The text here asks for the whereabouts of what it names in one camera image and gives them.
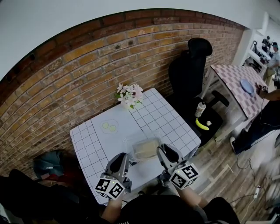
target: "banana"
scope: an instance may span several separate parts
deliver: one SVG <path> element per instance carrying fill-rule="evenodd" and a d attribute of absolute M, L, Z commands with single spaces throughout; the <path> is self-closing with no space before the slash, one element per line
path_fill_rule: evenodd
<path fill-rule="evenodd" d="M 198 121 L 198 119 L 196 119 L 196 125 L 197 125 L 199 128 L 203 129 L 203 130 L 206 130 L 206 131 L 209 130 L 209 127 L 206 127 L 206 126 L 204 126 L 203 124 L 201 124 L 201 123 Z"/>

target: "bottle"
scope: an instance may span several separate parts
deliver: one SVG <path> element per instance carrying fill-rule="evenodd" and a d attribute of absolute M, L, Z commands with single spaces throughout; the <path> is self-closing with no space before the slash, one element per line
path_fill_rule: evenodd
<path fill-rule="evenodd" d="M 204 102 L 200 102 L 196 108 L 196 113 L 194 114 L 195 117 L 199 118 L 201 117 L 203 111 L 205 110 L 206 105 Z"/>

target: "blue plate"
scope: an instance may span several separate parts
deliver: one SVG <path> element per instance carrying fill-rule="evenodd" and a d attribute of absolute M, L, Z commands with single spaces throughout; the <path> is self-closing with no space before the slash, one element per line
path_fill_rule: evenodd
<path fill-rule="evenodd" d="M 244 89 L 245 92 L 247 92 L 249 94 L 254 93 L 254 87 L 246 79 L 241 79 L 240 84 L 242 86 L 242 89 Z"/>

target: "clear plastic tray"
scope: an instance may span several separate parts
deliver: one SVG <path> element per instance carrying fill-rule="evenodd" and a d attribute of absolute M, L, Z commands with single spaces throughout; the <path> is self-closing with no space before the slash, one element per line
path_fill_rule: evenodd
<path fill-rule="evenodd" d="M 139 132 L 126 137 L 123 142 L 129 160 L 140 162 L 157 156 L 157 147 L 161 145 L 162 134 L 158 131 Z"/>

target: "brick wall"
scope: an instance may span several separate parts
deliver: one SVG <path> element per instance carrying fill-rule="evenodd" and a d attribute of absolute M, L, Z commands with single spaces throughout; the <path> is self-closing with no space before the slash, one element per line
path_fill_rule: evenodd
<path fill-rule="evenodd" d="M 168 66 L 193 37 L 210 41 L 206 65 L 230 64 L 244 28 L 186 10 L 139 10 L 66 30 L 23 58 L 0 82 L 0 175 L 33 177 L 32 158 L 73 152 L 69 131 L 116 104 L 119 82 L 172 93 Z"/>

